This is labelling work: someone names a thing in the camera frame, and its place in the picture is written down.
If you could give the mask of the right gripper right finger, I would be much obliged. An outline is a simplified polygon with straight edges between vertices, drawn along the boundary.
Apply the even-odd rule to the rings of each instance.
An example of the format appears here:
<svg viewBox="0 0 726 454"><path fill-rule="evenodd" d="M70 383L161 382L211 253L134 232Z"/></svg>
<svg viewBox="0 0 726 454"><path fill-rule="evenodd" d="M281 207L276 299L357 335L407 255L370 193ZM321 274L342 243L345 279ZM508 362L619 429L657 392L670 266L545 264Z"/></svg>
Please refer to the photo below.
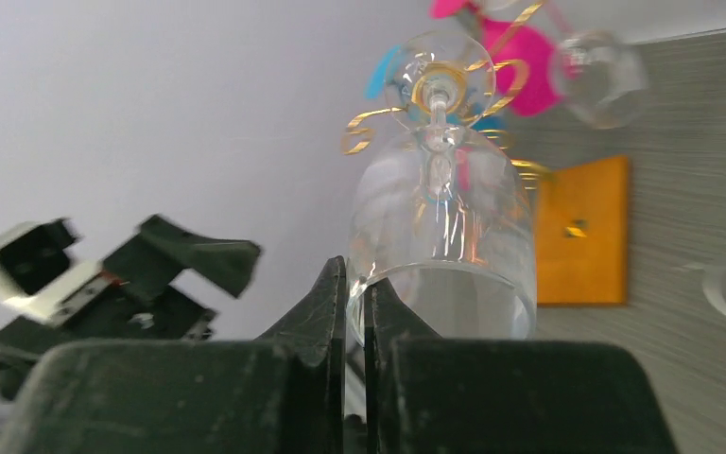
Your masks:
<svg viewBox="0 0 726 454"><path fill-rule="evenodd" d="M640 362L607 343L446 339L364 294L371 453L674 453Z"/></svg>

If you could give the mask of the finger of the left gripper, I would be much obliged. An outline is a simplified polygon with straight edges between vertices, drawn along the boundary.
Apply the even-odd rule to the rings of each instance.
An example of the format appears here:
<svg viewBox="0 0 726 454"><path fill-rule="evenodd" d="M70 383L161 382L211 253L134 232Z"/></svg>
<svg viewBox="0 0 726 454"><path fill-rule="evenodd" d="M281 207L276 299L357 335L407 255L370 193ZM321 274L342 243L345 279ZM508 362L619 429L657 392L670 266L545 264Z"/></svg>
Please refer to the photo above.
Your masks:
<svg viewBox="0 0 726 454"><path fill-rule="evenodd" d="M101 262L101 275L143 306L161 300L191 270L234 298L251 282L262 248L246 239L201 236L154 215Z"/></svg>

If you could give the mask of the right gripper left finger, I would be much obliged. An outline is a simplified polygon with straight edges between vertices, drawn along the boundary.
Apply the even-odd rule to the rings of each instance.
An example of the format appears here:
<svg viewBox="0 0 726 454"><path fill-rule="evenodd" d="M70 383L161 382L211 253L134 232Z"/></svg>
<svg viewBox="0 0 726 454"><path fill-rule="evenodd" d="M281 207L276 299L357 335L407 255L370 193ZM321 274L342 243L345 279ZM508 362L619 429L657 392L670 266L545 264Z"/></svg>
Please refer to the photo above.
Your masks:
<svg viewBox="0 0 726 454"><path fill-rule="evenodd" d="M80 340L42 356L0 453L339 453L346 270L255 340Z"/></svg>

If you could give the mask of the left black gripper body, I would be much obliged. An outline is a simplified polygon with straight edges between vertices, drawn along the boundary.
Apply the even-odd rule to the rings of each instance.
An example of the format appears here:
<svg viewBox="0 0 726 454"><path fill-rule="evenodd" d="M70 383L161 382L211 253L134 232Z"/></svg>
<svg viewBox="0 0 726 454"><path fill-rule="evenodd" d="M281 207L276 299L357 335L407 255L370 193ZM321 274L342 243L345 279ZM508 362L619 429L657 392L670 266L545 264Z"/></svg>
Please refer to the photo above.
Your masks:
<svg viewBox="0 0 726 454"><path fill-rule="evenodd" d="M209 339L216 312L168 286L143 302L119 287L104 288L63 324L51 326L18 316L0 329L0 399L12 401L44 353L80 340Z"/></svg>

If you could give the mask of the clear round wine glass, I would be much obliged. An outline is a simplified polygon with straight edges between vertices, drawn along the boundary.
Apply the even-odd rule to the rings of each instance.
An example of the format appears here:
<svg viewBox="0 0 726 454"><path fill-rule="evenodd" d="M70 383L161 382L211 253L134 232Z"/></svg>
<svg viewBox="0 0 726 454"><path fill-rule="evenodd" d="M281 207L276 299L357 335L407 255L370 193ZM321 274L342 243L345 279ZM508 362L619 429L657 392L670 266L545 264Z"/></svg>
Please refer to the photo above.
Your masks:
<svg viewBox="0 0 726 454"><path fill-rule="evenodd" d="M536 322L532 213L510 158L474 128L407 129L372 155L352 203L347 323L364 337L363 296L388 281L436 333L529 337Z"/></svg>

